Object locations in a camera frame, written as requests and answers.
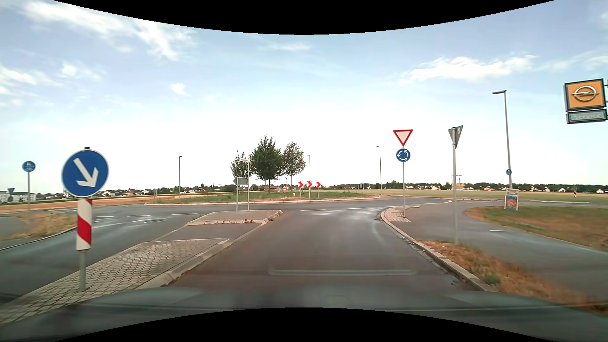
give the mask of green tree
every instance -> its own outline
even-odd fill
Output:
[[[252,173],[255,173],[258,179],[268,181],[268,184],[270,184],[270,180],[276,180],[283,174],[281,150],[275,145],[274,138],[268,138],[268,135],[265,134],[249,156]]]
[[[230,162],[230,171],[233,177],[247,178],[247,162],[241,161],[241,158],[245,158],[245,152],[239,155],[237,151],[237,157]]]
[[[292,141],[287,144],[283,150],[283,173],[282,175],[291,177],[291,184],[289,189],[291,190],[294,186],[294,175],[299,174],[306,168],[306,161],[304,160],[304,151],[300,146]]]

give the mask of yield sign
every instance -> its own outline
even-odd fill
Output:
[[[407,140],[410,138],[412,131],[413,130],[393,130],[393,133],[397,136],[397,139],[399,139],[401,146],[404,146]]]
[[[454,141],[454,136],[452,135],[454,133],[454,129],[456,129],[456,141]],[[450,138],[452,139],[452,143],[454,144],[454,148],[458,147],[458,140],[460,140],[460,133],[462,132],[462,125],[458,126],[458,127],[452,127],[450,129],[447,130],[450,133]]]

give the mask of cobblestone pavement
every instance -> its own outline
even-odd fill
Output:
[[[394,208],[390,208],[386,210],[384,213],[384,217],[390,222],[409,222],[410,220],[407,217],[403,216],[403,206],[398,206]]]
[[[134,290],[225,239],[143,242],[88,266],[87,289],[79,291],[79,272],[0,306],[0,325],[87,299]]]

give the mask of grass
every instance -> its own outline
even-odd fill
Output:
[[[511,211],[492,206],[470,208],[465,213],[483,222],[608,251],[608,209],[522,206]]]
[[[26,224],[26,227],[21,232],[0,236],[0,240],[47,237],[74,227],[77,222],[77,216],[74,214],[54,212],[24,212],[2,216],[17,217]]]
[[[477,248],[439,241],[421,240],[420,242],[443,254],[488,285],[495,286],[499,292],[557,304],[573,305],[594,313],[608,315],[608,305],[594,304],[588,296],[582,293],[528,273],[517,265],[496,259]]]
[[[371,197],[372,195],[362,195],[356,192],[349,192],[343,190],[342,192],[327,192],[312,190],[310,193],[310,199],[316,200],[328,200],[331,198],[348,198],[348,197]],[[264,201],[264,200],[308,200],[309,194],[307,190],[302,191],[302,197],[300,197],[300,191],[293,192],[250,192],[250,201]],[[169,200],[159,199],[150,201],[150,203],[222,203],[222,202],[235,202],[237,200],[237,193],[232,192],[227,195],[209,196],[209,197],[190,197],[190,198],[173,198]],[[247,192],[238,193],[238,201],[247,201]]]
[[[380,190],[363,190],[364,194],[380,194]],[[402,189],[383,189],[383,195],[401,195]],[[446,197],[452,198],[451,190],[407,190],[406,196],[415,197]],[[474,199],[495,199],[504,200],[504,191],[476,191],[476,190],[456,190],[457,198]],[[573,194],[557,192],[519,192],[519,199],[523,201],[568,201],[568,202],[589,202],[593,204],[608,204],[608,194]]]

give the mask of orange sign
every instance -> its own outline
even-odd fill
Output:
[[[564,84],[566,111],[594,110],[606,107],[604,79]]]

